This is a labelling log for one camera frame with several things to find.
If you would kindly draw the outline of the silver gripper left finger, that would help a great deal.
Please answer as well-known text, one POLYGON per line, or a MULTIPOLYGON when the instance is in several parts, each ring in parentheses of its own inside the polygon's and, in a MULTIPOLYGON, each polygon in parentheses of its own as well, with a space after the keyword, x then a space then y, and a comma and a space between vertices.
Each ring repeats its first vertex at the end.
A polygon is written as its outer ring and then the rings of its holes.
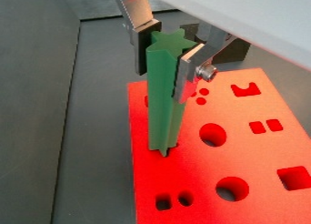
POLYGON ((149 0, 115 0, 126 18, 126 28, 135 53, 135 71, 147 73, 146 48, 151 45, 151 33, 162 29, 162 23, 154 18, 149 0))

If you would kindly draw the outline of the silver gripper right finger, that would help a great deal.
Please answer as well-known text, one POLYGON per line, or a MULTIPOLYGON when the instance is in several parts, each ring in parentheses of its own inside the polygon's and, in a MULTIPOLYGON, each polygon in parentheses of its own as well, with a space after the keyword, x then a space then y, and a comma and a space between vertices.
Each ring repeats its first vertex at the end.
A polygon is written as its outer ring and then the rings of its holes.
POLYGON ((209 23, 198 26, 199 44, 181 57, 174 99, 182 104, 197 90, 198 79, 211 81, 218 73, 213 58, 237 39, 230 33, 209 23))

